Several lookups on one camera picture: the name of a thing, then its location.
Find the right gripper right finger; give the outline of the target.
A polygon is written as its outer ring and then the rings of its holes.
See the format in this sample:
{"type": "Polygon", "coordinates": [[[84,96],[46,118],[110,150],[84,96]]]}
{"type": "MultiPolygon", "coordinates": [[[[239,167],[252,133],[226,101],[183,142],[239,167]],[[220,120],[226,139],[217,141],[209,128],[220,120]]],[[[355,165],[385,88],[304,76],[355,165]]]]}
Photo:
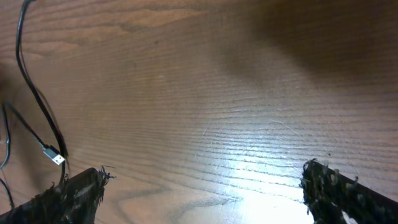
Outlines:
{"type": "Polygon", "coordinates": [[[311,159],[304,163],[300,187],[315,223],[397,223],[397,202],[311,159]]]}

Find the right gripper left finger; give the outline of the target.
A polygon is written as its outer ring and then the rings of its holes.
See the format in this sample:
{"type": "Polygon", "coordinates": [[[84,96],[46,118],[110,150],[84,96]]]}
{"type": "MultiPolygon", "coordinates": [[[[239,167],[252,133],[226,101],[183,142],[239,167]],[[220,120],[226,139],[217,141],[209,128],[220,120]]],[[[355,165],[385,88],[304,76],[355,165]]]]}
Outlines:
{"type": "Polygon", "coordinates": [[[1,215],[1,224],[94,224],[104,188],[113,176],[89,168],[1,215]]]}

